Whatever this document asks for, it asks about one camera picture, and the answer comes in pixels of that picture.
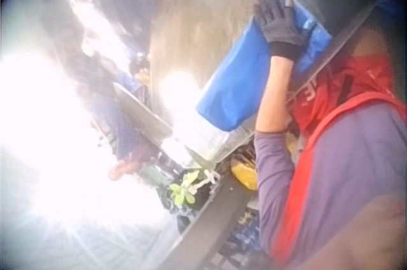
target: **person in background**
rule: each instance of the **person in background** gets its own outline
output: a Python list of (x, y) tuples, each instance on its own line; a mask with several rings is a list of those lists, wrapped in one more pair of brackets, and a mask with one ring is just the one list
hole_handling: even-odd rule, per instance
[(393, 93), (382, 35), (364, 26), (298, 94), (290, 113), (307, 143), (295, 166), (286, 95), (311, 31), (298, 30), (293, 8), (279, 0), (259, 0), (254, 13), (272, 49), (254, 138), (265, 252), (283, 269), (398, 269), (406, 108)]

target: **black glove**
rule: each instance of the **black glove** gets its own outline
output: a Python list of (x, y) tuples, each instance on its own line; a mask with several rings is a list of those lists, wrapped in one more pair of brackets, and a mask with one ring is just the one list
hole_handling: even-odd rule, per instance
[(280, 0), (258, 1), (254, 5), (254, 18), (272, 47), (272, 55), (297, 61), (305, 50), (312, 29), (300, 32), (295, 27), (294, 8), (282, 6)]

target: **purple long sleeve shirt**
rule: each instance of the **purple long sleeve shirt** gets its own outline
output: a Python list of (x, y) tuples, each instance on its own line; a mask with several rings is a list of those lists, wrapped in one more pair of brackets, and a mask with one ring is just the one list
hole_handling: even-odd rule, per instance
[[(282, 133), (257, 133), (260, 238), (271, 251), (295, 167)], [(314, 147), (300, 231), (289, 260), (297, 266), (321, 249), (373, 198), (405, 194), (407, 131), (399, 113), (372, 102), (334, 120)]]

